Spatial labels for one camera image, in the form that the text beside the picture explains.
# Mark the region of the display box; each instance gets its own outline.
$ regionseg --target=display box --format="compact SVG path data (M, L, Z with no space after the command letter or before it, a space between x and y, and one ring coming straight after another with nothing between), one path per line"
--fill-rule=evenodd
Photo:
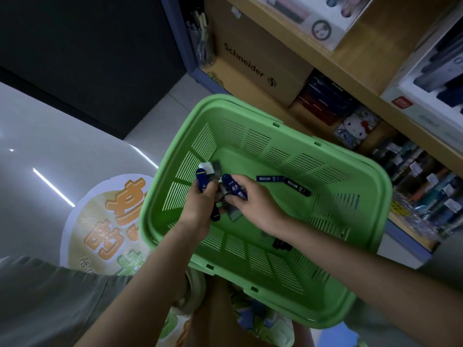
M217 55L289 107L313 66L226 0L204 0Z
M459 152L463 152L462 15L460 0L432 25L381 95Z
M334 50L372 0L258 0Z

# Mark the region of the blue shelf frame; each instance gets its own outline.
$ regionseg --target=blue shelf frame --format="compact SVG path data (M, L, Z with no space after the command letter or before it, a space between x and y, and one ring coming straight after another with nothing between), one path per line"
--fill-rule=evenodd
M185 69L199 84L203 85L213 94L229 94L230 93L213 81L206 73L198 68L194 53L191 48L188 38L187 28L185 27L180 4L178 0L161 0L172 29L172 34L177 42L177 47L183 59ZM408 250L421 262L426 262L431 258L432 253L423 247L419 242L415 241L410 235L396 226L392 221L388 220L384 232L391 238L397 241L403 248Z

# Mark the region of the shopping basket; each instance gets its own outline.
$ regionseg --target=shopping basket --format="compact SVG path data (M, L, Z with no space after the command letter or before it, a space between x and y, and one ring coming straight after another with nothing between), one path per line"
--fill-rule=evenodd
M374 161L286 127L230 95L196 105L172 141L140 215L142 239L155 248L182 211L200 162L219 160L223 173L285 175L312 192L267 183L289 215L375 252L392 195ZM356 297L296 248L272 247L274 238L244 216L223 215L195 251L190 266L220 275L245 293L305 326L327 328L344 319Z

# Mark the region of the wooden shelf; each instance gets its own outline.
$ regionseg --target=wooden shelf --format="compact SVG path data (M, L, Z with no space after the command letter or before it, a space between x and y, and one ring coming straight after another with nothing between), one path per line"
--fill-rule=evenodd
M223 83L223 87L232 95L241 99L248 104L257 107L264 112L281 119L284 124L295 130L305 133L310 136L318 136L325 140L331 140L332 135L327 135L331 130L327 127L316 128L312 131L306 128L304 125L294 119L287 110L276 102L269 95L264 93L259 87L247 79L244 75L235 70L230 64L228 64L221 57L217 57L217 61L213 67L205 70L206 73L214 73L214 75ZM389 219L400 227L404 232L408 233L413 239L423 245L427 250L432 251L436 245L436 242L422 238L415 234L411 229L408 228L405 221L400 219L395 213L389 212Z
M454 0L374 0L333 52L258 1L227 1L463 177L460 153L380 99L421 36Z

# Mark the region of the hello kitty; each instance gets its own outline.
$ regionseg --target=hello kitty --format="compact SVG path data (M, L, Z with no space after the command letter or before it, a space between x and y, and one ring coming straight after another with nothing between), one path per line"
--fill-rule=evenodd
M358 107L334 131L336 136L348 148L359 146L379 122L379 117L364 106Z

